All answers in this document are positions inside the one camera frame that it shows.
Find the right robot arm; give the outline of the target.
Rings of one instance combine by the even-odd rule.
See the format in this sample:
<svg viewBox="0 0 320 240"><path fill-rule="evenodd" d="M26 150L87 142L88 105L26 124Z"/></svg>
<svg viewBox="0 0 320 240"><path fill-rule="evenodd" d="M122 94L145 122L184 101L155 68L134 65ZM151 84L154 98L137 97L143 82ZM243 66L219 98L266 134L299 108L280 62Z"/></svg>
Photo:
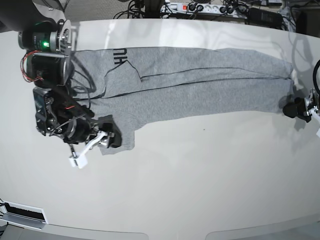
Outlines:
<svg viewBox="0 0 320 240"><path fill-rule="evenodd" d="M35 4L31 0L3 0L0 24L18 33L25 50L20 61L22 77L35 85L36 128L44 136L56 136L70 147L118 148L121 133L111 116L94 119L90 104L79 104L68 83L72 71L71 22L64 8Z"/></svg>

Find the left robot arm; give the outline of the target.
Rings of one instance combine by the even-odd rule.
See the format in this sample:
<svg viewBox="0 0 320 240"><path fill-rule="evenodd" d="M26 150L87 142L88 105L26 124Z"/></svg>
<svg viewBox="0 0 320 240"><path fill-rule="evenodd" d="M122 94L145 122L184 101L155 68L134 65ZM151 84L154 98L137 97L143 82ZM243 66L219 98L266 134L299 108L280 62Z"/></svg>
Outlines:
<svg viewBox="0 0 320 240"><path fill-rule="evenodd" d="M312 72L313 88L305 97L295 97L294 100L287 103L282 112L285 116L294 119L298 118L309 123L312 118L320 121L320 61L315 64Z"/></svg>

